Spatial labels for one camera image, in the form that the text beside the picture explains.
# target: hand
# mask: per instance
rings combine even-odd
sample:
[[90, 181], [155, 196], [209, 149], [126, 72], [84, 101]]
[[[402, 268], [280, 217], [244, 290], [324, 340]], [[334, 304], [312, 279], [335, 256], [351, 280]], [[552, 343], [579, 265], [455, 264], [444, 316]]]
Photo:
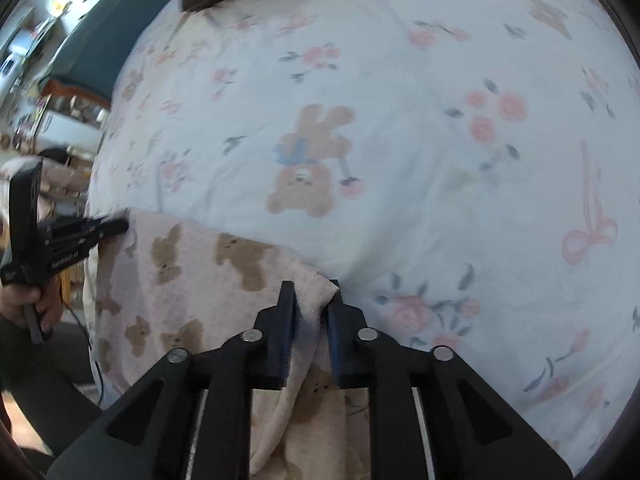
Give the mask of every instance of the hand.
[[20, 328], [27, 327], [23, 306], [31, 303], [36, 305], [39, 314], [44, 314], [40, 327], [47, 333], [60, 321], [64, 311], [58, 277], [51, 278], [43, 291], [27, 285], [7, 285], [0, 288], [0, 316]]

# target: teal fabric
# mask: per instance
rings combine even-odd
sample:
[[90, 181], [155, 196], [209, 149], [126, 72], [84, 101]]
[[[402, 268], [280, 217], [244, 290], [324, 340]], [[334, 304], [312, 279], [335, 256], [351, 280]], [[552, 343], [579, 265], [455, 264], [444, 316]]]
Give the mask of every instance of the teal fabric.
[[167, 0], [100, 0], [69, 35], [40, 79], [111, 101], [120, 69], [143, 30]]

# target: white fabric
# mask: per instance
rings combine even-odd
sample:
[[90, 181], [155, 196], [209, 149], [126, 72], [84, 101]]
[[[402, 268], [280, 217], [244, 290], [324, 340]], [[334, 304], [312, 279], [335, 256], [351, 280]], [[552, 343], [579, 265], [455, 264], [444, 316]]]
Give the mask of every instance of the white fabric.
[[639, 78], [597, 0], [174, 0], [90, 212], [293, 250], [371, 325], [454, 347], [575, 472], [640, 376]]

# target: person's arm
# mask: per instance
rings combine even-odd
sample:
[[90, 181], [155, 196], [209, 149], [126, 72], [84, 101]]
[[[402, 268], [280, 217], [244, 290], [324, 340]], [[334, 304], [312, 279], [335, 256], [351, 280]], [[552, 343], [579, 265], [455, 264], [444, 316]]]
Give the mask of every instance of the person's arm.
[[46, 350], [31, 343], [24, 329], [22, 306], [36, 303], [42, 323], [55, 325], [62, 316], [57, 288], [9, 285], [0, 288], [0, 375], [4, 387], [43, 442], [60, 455], [101, 415], [95, 406], [48, 361]]

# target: person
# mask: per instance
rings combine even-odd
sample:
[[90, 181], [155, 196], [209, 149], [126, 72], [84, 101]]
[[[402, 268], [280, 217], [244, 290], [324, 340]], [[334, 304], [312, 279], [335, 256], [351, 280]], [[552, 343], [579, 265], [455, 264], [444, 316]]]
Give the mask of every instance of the person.
[[[42, 289], [26, 285], [0, 287], [0, 378], [18, 406], [54, 456], [66, 449], [93, 421], [101, 410], [74, 384], [91, 377], [84, 340], [65, 336], [69, 327], [60, 323], [63, 304], [57, 279]], [[31, 343], [23, 306], [34, 303], [42, 315], [43, 330], [58, 326], [50, 342], [41, 347]], [[35, 392], [47, 391], [46, 399]], [[40, 478], [12, 441], [7, 417], [0, 423], [0, 478], [32, 480]]]

